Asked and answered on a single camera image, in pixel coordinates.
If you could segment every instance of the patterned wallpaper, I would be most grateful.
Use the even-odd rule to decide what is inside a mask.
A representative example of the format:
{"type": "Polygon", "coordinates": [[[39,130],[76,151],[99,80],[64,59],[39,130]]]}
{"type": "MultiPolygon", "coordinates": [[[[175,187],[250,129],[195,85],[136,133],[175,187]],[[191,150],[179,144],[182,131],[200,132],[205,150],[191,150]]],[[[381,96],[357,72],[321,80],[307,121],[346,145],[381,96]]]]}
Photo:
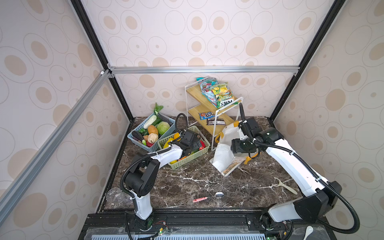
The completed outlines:
{"type": "MultiPolygon", "coordinates": [[[[236,97],[243,97],[247,116],[270,116],[293,73],[218,73],[218,74],[118,74],[118,83],[134,116],[149,116],[155,103],[162,113],[177,116],[186,110],[184,86],[199,76],[216,77],[228,82],[236,97]]],[[[188,95],[188,109],[199,103],[188,95]]],[[[236,116],[235,107],[227,113],[236,116]]]]}
{"type": "Polygon", "coordinates": [[[0,240],[77,240],[128,128],[106,81],[0,228],[0,240]]]}
{"type": "Polygon", "coordinates": [[[82,0],[112,66],[297,65],[333,0],[82,0]]]}
{"type": "Polygon", "coordinates": [[[0,195],[99,75],[91,49],[66,1],[0,1],[0,195]]]}
{"type": "MultiPolygon", "coordinates": [[[[360,230],[339,240],[384,235],[383,63],[384,0],[350,1],[275,121],[356,209],[360,230]]],[[[327,217],[339,228],[353,224],[340,201],[327,217]]]]}

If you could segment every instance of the robotic arm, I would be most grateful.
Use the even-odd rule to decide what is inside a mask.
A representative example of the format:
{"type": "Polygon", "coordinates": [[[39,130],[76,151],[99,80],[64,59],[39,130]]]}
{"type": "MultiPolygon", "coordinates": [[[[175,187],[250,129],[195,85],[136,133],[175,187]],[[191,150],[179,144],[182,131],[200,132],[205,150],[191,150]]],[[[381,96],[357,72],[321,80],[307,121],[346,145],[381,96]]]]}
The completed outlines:
{"type": "MultiPolygon", "coordinates": [[[[232,152],[265,151],[295,180],[303,194],[303,197],[273,205],[264,212],[260,218],[264,228],[272,229],[276,223],[284,220],[303,219],[308,223],[318,221],[341,233],[356,232],[360,227],[359,217],[348,201],[340,195],[341,186],[336,181],[329,182],[313,170],[275,128],[270,127],[262,131],[254,118],[245,119],[241,103],[240,113],[242,122],[239,123],[238,127],[245,137],[232,140],[232,152]],[[354,226],[351,229],[335,228],[319,220],[335,206],[337,199],[340,199],[352,213],[354,226]]],[[[195,140],[193,132],[188,132],[188,130],[184,131],[180,138],[180,142],[174,140],[166,149],[135,156],[133,164],[121,178],[120,188],[123,192],[131,195],[136,215],[139,218],[138,223],[143,229],[148,229],[152,225],[153,215],[149,192],[155,183],[158,169],[171,161],[188,155],[195,140]]]]}

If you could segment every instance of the dark marble countertop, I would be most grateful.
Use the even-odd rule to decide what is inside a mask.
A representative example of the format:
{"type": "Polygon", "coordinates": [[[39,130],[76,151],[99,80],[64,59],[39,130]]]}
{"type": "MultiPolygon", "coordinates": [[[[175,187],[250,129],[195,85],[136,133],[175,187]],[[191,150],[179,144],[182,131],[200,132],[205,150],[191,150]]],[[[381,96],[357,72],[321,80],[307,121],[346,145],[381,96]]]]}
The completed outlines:
{"type": "MultiPolygon", "coordinates": [[[[134,127],[139,125],[146,117],[136,118],[134,127]]],[[[184,120],[178,128],[185,127],[184,120]]],[[[255,117],[262,129],[270,127],[266,118],[255,117]]],[[[210,141],[212,135],[202,126],[196,124],[203,135],[210,141]]],[[[118,167],[113,187],[118,187],[120,178],[129,166],[131,160],[140,147],[128,140],[123,157],[118,167]]],[[[301,196],[298,186],[289,174],[267,153],[251,160],[247,165],[241,164],[229,176],[224,177],[209,162],[214,152],[209,149],[204,154],[179,169],[171,169],[165,165],[159,169],[157,179],[151,190],[151,204],[153,208],[256,208],[267,207],[273,203],[282,203],[301,196]],[[272,187],[274,177],[292,187],[298,195],[291,193],[283,187],[272,187]],[[223,192],[221,199],[209,198],[192,203],[193,199],[213,196],[216,192],[223,192]]],[[[111,204],[106,202],[105,209],[133,208],[132,202],[111,204]]]]}

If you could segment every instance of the basket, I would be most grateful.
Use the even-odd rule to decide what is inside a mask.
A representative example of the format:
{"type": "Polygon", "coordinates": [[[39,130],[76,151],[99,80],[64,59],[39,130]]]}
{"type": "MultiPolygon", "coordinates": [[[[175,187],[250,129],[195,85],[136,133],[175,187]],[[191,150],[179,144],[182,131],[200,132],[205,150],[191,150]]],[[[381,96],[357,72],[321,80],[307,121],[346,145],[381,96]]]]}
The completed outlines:
{"type": "Polygon", "coordinates": [[[172,118],[169,118],[169,117],[167,117],[167,116],[165,116],[165,115],[159,113],[159,114],[161,114],[163,117],[167,118],[167,119],[172,123],[172,126],[171,126],[171,127],[170,127],[170,128],[169,128],[169,129],[168,129],[168,130],[167,130],[167,131],[166,131],[166,132],[159,138],[159,140],[158,140],[157,142],[155,142],[155,143],[153,144],[152,147],[147,147],[147,146],[145,146],[144,144],[142,144],[141,142],[138,142],[138,141],[136,141],[135,139],[133,139],[132,132],[133,132],[133,131],[139,131],[140,129],[142,129],[143,126],[144,126],[144,124],[145,124],[145,123],[148,121],[148,119],[149,119],[152,115],[154,115],[154,114],[155,114],[155,113],[152,113],[151,115],[149,115],[149,117],[147,117],[147,119],[145,119],[141,124],[139,124],[139,126],[137,126],[134,130],[132,130],[132,131],[128,134],[128,138],[133,142],[133,144],[135,144],[135,145],[141,147],[142,149],[144,149],[144,150],[147,151],[147,152],[154,152],[154,151],[156,151],[157,149],[159,149],[159,145],[156,144],[156,143],[159,142],[160,139],[169,136],[170,134],[173,133],[173,131],[175,131],[175,120],[173,120],[172,118]]]}
{"type": "MultiPolygon", "coordinates": [[[[194,131],[195,133],[197,133],[197,134],[199,134],[201,136],[201,138],[203,139],[203,142],[205,143],[205,148],[200,150],[200,151],[198,151],[198,152],[195,152],[192,155],[189,155],[188,157],[186,157],[186,158],[184,158],[184,159],[182,159],[182,160],[180,160],[178,162],[175,162],[174,164],[170,164],[169,163],[168,165],[170,165],[170,167],[172,169],[177,169],[177,168],[181,167],[182,165],[186,164],[187,162],[189,162],[189,161],[191,161],[191,160],[193,160],[195,158],[198,158],[201,155],[206,154],[208,152],[208,150],[209,150],[209,147],[211,146],[209,144],[209,141],[205,138],[205,136],[200,132],[200,130],[196,126],[191,126],[188,129],[194,131]]],[[[168,141],[168,139],[170,139],[173,136],[175,136],[175,134],[172,134],[172,135],[170,135],[168,137],[165,137],[165,138],[163,138],[161,140],[158,140],[157,141],[158,147],[160,149],[162,149],[164,147],[164,144],[168,141]]]]}

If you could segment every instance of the green cabbage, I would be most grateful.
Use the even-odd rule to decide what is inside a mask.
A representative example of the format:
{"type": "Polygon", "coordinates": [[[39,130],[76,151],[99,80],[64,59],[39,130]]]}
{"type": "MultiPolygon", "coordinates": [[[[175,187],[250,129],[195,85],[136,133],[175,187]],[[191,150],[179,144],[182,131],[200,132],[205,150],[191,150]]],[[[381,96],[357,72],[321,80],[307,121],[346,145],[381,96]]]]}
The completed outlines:
{"type": "Polygon", "coordinates": [[[160,122],[157,125],[157,130],[159,131],[160,135],[163,135],[168,129],[170,128],[170,125],[167,122],[160,122]]]}

